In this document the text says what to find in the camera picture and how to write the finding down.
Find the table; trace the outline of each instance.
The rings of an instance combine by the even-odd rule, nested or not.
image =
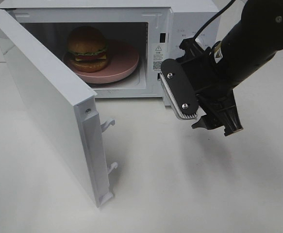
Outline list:
[[[283,232],[283,52],[235,89],[244,130],[192,130],[161,99],[97,100],[115,197],[96,208],[0,58],[0,233]]]

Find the sticker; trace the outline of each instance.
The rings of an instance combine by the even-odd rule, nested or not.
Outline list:
[[[223,58],[223,54],[221,51],[221,42],[217,45],[214,52],[215,62],[218,63]]]
[[[161,70],[161,64],[165,59],[165,44],[164,43],[156,43],[152,45],[152,69],[155,71]]]

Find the black cable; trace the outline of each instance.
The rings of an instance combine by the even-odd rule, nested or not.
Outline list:
[[[196,38],[201,34],[201,32],[204,31],[204,29],[205,29],[212,21],[214,21],[216,18],[218,18],[218,16],[220,16],[223,12],[225,12],[227,9],[229,9],[229,7],[232,6],[235,1],[236,1],[236,0],[231,0],[224,8],[222,8],[221,11],[219,11],[217,14],[215,14],[214,16],[212,16],[211,19],[208,20],[208,21],[198,30],[198,32],[193,36],[193,40],[196,40]]]

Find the microwave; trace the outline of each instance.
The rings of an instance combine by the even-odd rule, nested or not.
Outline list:
[[[98,1],[5,0],[0,4],[0,48],[27,111],[62,155],[97,206],[113,194],[95,98],[164,98],[160,65],[184,55],[192,37],[218,12],[211,0]],[[137,68],[122,81],[90,86],[63,62],[69,33],[80,26],[99,29],[107,39],[130,44]],[[216,41],[219,20],[199,36],[202,46]]]

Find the open microwave door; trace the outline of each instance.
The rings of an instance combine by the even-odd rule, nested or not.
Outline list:
[[[0,10],[0,48],[21,98],[97,206],[113,195],[95,91],[8,12]]]

